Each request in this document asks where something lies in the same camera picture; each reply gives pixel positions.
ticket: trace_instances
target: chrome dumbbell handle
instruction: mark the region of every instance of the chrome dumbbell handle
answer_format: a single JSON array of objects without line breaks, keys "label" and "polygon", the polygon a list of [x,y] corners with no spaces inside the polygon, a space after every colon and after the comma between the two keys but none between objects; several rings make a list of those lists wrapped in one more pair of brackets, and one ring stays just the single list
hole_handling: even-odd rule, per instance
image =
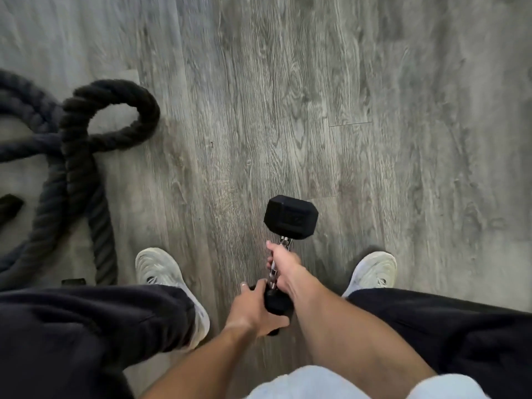
[{"label": "chrome dumbbell handle", "polygon": [[[290,250],[290,245],[292,243],[291,238],[281,237],[279,244],[283,245],[286,250]],[[275,268],[275,261],[271,262],[270,274],[268,275],[268,286],[275,290],[277,288],[277,277],[279,277],[279,272]]]}]

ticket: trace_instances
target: person's right shoe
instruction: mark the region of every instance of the person's right shoe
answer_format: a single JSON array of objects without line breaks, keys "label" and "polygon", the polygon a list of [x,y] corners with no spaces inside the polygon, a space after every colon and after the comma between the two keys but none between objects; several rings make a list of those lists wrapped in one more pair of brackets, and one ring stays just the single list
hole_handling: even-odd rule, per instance
[{"label": "person's right shoe", "polygon": [[161,284],[182,289],[192,300],[196,309],[194,324],[194,334],[190,338],[190,343],[179,349],[181,352],[188,352],[207,336],[211,322],[209,315],[203,305],[192,294],[187,287],[181,274],[179,265],[170,254],[160,248],[147,248],[140,251],[135,260],[137,270],[137,282],[139,284]]},{"label": "person's right shoe", "polygon": [[349,286],[342,294],[348,297],[361,288],[391,288],[395,285],[397,262],[388,252],[373,252],[356,265]]}]

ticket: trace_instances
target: wooden floor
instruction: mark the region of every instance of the wooden floor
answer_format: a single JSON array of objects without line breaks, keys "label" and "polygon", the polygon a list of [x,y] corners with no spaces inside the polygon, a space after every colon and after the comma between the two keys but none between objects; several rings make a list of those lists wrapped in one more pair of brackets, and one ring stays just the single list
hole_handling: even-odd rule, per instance
[{"label": "wooden floor", "polygon": [[[158,246],[223,326],[238,282],[265,276],[262,223],[277,194],[310,200],[296,242],[337,292],[378,245],[400,288],[532,310],[532,0],[0,0],[0,66],[58,99],[127,78],[161,105],[156,135],[97,156],[121,283]],[[135,117],[98,114],[102,132]],[[1,139],[29,133],[2,119]],[[28,230],[43,157],[0,165],[27,201],[0,236]],[[93,275],[81,222],[44,285]],[[174,359],[128,370],[141,392]],[[309,362],[297,325],[255,345],[232,395]]]}]

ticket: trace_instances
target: sneaker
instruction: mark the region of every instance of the sneaker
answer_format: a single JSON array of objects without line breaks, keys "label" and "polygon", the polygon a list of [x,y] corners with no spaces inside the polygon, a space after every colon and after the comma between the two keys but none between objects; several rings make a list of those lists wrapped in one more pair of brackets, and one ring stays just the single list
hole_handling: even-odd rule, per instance
[{"label": "sneaker", "polygon": [[388,252],[373,252],[356,265],[349,286],[342,294],[348,297],[361,288],[391,288],[395,285],[397,262]]},{"label": "sneaker", "polygon": [[177,287],[182,289],[192,300],[196,307],[194,333],[188,346],[183,347],[180,351],[188,352],[195,349],[207,336],[211,322],[203,305],[200,304],[185,284],[177,262],[162,249],[147,248],[138,253],[135,259],[135,268],[139,284],[161,284],[163,286]]}]

